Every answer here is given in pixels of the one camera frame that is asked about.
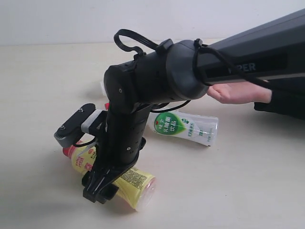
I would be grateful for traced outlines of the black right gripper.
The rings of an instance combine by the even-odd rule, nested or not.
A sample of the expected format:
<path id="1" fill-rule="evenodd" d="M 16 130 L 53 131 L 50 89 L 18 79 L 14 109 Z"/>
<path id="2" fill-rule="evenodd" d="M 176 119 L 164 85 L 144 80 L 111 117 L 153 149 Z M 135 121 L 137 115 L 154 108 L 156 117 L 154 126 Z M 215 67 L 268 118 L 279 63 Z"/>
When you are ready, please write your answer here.
<path id="1" fill-rule="evenodd" d="M 96 160 L 91 171 L 87 171 L 81 180 L 84 198 L 104 204 L 115 196 L 119 188 L 114 181 L 138 160 L 146 123 L 146 105 L 126 111 L 110 104 L 106 120 L 100 128 L 102 135 L 97 137 Z"/>

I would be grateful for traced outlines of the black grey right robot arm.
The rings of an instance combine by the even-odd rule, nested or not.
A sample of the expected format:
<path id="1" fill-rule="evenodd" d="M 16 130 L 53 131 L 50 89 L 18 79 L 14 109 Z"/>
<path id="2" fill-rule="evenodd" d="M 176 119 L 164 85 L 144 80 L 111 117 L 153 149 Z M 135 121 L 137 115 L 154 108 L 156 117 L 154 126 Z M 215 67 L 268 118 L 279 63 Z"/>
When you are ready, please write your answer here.
<path id="1" fill-rule="evenodd" d="M 110 108 L 102 121 L 82 130 L 96 138 L 97 157 L 82 180 L 83 196 L 103 202 L 113 196 L 111 184 L 137 161 L 144 145 L 143 131 L 149 114 L 163 105 L 199 99 L 209 87 L 246 81 L 273 92 L 304 98 L 305 89 L 280 85 L 276 79 L 305 76 L 305 12 L 299 10 L 211 45 L 202 40 L 156 44 L 121 29 L 117 46 L 135 51 L 130 62 L 110 66 L 104 85 Z"/>

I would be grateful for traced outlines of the person's open bare hand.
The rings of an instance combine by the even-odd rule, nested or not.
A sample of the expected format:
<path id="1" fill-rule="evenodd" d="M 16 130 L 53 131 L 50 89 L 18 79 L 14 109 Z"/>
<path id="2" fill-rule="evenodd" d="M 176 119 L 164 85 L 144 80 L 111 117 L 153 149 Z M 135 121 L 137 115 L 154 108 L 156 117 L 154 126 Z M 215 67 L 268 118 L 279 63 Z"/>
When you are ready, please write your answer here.
<path id="1" fill-rule="evenodd" d="M 207 94 L 222 104 L 271 102 L 272 91 L 249 82 L 224 83 L 210 86 Z"/>

